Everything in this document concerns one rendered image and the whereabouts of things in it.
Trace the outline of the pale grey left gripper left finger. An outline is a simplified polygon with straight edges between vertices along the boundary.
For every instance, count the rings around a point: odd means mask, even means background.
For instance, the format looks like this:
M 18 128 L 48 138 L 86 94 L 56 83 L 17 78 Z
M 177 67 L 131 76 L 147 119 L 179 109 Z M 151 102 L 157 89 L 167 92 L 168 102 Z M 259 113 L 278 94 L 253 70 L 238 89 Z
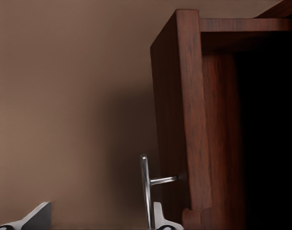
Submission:
M 0 225 L 0 230 L 49 230 L 51 203 L 43 202 L 23 219 Z

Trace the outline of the dark red wooden drawer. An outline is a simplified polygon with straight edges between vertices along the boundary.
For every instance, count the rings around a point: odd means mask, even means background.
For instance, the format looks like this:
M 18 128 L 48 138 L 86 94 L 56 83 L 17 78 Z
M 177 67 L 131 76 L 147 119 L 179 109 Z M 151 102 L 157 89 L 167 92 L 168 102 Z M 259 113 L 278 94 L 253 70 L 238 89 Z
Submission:
M 292 230 L 292 16 L 176 10 L 151 63 L 166 218 Z

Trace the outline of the dark red wooden cabinet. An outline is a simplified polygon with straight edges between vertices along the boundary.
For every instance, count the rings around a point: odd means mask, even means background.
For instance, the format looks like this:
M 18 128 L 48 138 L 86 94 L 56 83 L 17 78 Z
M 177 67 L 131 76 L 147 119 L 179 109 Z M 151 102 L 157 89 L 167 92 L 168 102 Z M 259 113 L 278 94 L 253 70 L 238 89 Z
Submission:
M 283 0 L 256 18 L 288 18 L 292 16 L 292 0 Z

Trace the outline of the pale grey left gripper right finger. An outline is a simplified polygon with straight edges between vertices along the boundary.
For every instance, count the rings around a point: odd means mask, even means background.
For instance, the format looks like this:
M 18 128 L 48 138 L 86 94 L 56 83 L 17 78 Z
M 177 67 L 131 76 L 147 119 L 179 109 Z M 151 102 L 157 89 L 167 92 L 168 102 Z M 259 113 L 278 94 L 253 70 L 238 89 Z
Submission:
M 153 203 L 153 213 L 155 230 L 184 230 L 182 225 L 164 218 L 163 209 L 160 202 Z

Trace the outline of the silver drawer handle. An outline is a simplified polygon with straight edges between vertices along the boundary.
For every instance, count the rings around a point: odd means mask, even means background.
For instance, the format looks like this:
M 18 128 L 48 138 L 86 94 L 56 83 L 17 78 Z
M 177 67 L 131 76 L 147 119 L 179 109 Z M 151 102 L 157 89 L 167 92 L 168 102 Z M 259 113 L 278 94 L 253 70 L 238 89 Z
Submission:
M 155 227 L 154 211 L 152 209 L 151 202 L 151 187 L 158 184 L 164 184 L 169 182 L 174 182 L 178 180 L 178 176 L 160 177 L 151 179 L 149 176 L 149 165 L 148 158 L 146 154 L 140 155 L 140 166 L 141 166 L 141 176 L 142 176 L 142 186 L 144 194 L 144 202 L 146 208 L 146 218 L 148 229 L 152 230 Z

